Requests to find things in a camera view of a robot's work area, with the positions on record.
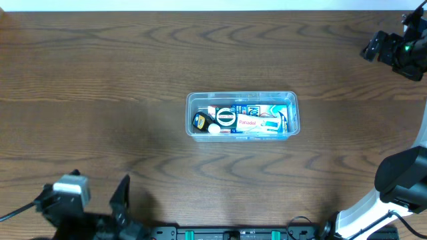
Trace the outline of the blue Kool Fever box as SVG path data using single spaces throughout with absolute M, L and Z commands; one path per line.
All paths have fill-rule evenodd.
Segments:
M 237 116 L 238 114 L 244 115 L 252 115 L 258 117 L 280 117 L 283 121 L 284 131 L 282 133 L 288 132 L 288 107 L 286 105 L 260 105 L 260 104 L 252 104 L 252 105 L 234 105 L 236 108 Z

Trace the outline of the dark bottle white cap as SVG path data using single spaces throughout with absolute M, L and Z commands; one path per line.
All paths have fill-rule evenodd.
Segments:
M 193 126 L 201 132 L 218 134 L 221 132 L 221 127 L 207 114 L 197 112 L 192 121 Z

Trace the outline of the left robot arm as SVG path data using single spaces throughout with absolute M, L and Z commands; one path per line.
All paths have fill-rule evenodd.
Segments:
M 129 187 L 126 175 L 109 200 L 110 214 L 86 212 L 91 199 L 89 179 L 75 169 L 44 185 L 33 204 L 56 228 L 53 239 L 149 239 L 151 231 L 129 212 Z

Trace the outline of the small green black box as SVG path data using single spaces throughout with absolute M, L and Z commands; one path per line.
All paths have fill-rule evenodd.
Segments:
M 235 107 L 216 107 L 215 122 L 224 129 L 235 129 L 237 125 L 237 114 Z

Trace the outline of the white Panadol box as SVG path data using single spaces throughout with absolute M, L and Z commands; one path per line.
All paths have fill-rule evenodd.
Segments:
M 280 117 L 238 114 L 236 131 L 243 133 L 282 133 L 284 128 Z

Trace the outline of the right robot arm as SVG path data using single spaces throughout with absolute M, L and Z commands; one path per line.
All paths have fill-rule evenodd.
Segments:
M 367 61 L 377 60 L 392 71 L 418 82 L 426 73 L 426 20 L 419 7 L 405 15 L 403 35 L 375 33 L 361 51 Z M 388 224 L 398 219 L 413 235 L 406 216 L 426 210 L 426 147 L 417 145 L 386 157 L 378 167 L 374 188 L 347 210 L 335 213 L 320 229 L 319 239 L 398 239 Z

